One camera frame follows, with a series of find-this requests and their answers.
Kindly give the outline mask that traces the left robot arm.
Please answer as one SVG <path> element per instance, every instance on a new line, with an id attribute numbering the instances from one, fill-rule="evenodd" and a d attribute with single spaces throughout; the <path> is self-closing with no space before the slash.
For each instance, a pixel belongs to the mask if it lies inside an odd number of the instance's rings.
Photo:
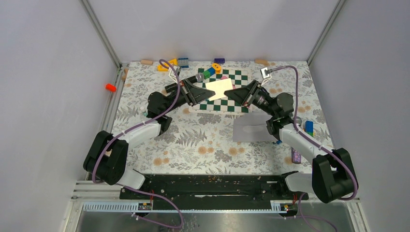
<path id="1" fill-rule="evenodd" d="M 166 113 L 184 104 L 196 105 L 215 95 L 212 90 L 197 87 L 190 79 L 169 85 L 166 90 L 167 95 L 160 92 L 149 95 L 147 122 L 132 126 L 117 136 L 104 130 L 97 133 L 83 163 L 84 170 L 93 180 L 130 187 L 139 199 L 149 195 L 150 186 L 145 182 L 145 176 L 127 167 L 128 151 L 166 132 L 172 122 Z"/>

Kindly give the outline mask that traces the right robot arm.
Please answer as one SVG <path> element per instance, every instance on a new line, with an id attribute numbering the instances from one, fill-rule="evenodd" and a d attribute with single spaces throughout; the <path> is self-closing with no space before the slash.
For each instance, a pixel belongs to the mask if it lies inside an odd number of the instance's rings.
<path id="1" fill-rule="evenodd" d="M 323 203 L 348 201 L 358 191 L 358 181 L 349 152 L 321 145 L 303 131 L 291 117 L 295 114 L 293 96 L 283 92 L 271 97 L 257 81 L 224 94 L 242 106 L 254 105 L 271 116 L 266 122 L 270 135 L 298 151 L 312 166 L 310 174 L 294 172 L 277 186 L 278 195 L 289 199 L 296 192 L 312 193 Z"/>

